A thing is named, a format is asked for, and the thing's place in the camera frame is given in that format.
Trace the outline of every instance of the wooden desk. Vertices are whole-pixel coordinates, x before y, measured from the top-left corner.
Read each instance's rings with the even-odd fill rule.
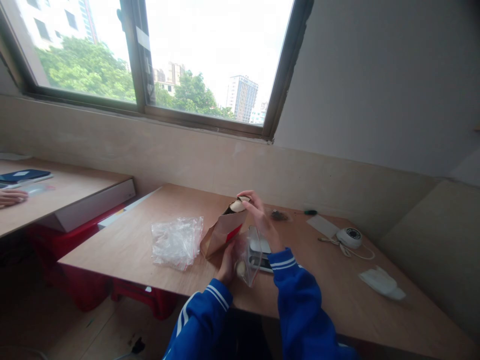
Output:
[[[0,237],[54,213],[58,209],[132,178],[130,175],[35,158],[19,161],[0,160],[0,174],[24,169],[51,172],[53,177],[43,182],[54,186],[55,190],[31,197],[14,206],[0,208]]]
[[[177,217],[203,216],[206,230],[231,201],[227,196],[167,184],[60,262],[190,296],[205,289],[217,271],[220,257],[210,263],[200,254],[185,272],[155,266],[150,226]],[[337,246],[317,240],[320,233],[306,223],[309,216],[286,210],[294,221],[276,222],[275,227],[298,263],[318,281],[322,307],[339,334],[439,359],[476,359],[474,343],[368,239],[364,243],[375,251],[374,260],[347,258]],[[340,228],[352,225],[346,219],[326,218]],[[251,221],[249,216],[244,229]],[[359,279],[359,273],[375,265],[396,279],[406,293],[405,300],[389,300]],[[261,272],[252,289],[234,281],[230,290],[235,307],[279,316],[278,290],[271,274]]]

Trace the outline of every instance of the person's left hand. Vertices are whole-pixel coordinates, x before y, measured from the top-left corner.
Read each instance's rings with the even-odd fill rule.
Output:
[[[232,249],[234,242],[232,241],[223,252],[223,259],[221,260],[220,270],[215,276],[215,279],[220,281],[223,285],[228,286],[234,278],[234,264],[232,260]]]
[[[29,197],[29,193],[17,189],[3,189],[0,190],[0,207],[11,206],[21,203]]]

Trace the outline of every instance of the brown paper bag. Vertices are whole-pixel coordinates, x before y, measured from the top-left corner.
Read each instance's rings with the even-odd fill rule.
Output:
[[[228,244],[240,232],[248,215],[242,201],[250,201],[250,199],[242,196],[233,201],[201,240],[200,251],[206,259]]]

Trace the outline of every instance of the green foliage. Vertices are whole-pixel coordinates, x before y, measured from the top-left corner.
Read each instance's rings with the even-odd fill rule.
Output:
[[[50,85],[63,90],[135,102],[132,74],[127,63],[109,48],[88,39],[64,37],[63,48],[37,48]]]
[[[190,70],[186,71],[180,77],[180,85],[175,86],[175,96],[170,96],[160,86],[155,86],[155,95],[157,105],[164,108],[235,120],[232,108],[217,107],[213,92],[204,84],[202,73],[193,76]]]
[[[127,63],[116,59],[105,44],[64,37],[62,46],[51,46],[49,50],[36,49],[52,87],[136,102]],[[235,120],[230,107],[217,107],[214,94],[204,84],[202,73],[193,76],[190,70],[186,71],[180,77],[180,84],[175,86],[175,96],[171,96],[156,83],[156,104],[168,109]]]

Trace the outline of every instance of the jacket sleeve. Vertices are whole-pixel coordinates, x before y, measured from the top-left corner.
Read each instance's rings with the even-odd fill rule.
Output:
[[[219,338],[232,294],[217,279],[181,309],[163,359],[203,359]]]
[[[334,324],[322,310],[315,277],[300,267],[292,251],[270,254],[278,287],[278,312],[285,359],[357,359],[353,348],[337,343]]]

